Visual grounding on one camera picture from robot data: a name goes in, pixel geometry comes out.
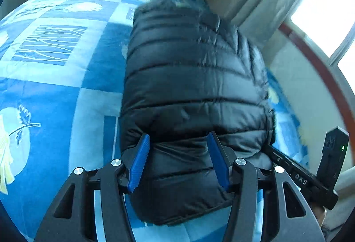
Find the person's right hand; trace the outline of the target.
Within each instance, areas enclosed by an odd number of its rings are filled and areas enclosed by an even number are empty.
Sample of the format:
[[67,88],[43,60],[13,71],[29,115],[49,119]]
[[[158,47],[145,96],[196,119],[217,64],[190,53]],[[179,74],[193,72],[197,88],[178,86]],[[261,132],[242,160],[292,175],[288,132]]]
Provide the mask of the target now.
[[327,215],[327,210],[323,206],[319,206],[317,204],[312,204],[310,207],[318,221],[319,226],[322,227],[325,217]]

